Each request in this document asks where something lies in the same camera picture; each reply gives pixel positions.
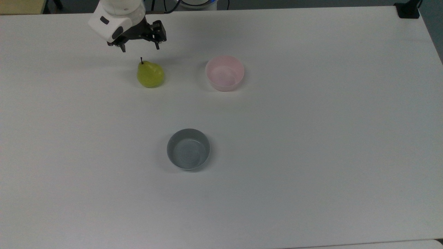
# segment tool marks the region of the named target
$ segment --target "white table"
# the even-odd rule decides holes
[[[443,66],[394,7],[177,12],[108,47],[89,14],[0,17],[2,248],[279,249],[443,237]],[[231,54],[244,84],[218,92]],[[163,86],[136,79],[160,64]],[[185,172],[166,143],[210,139]]]

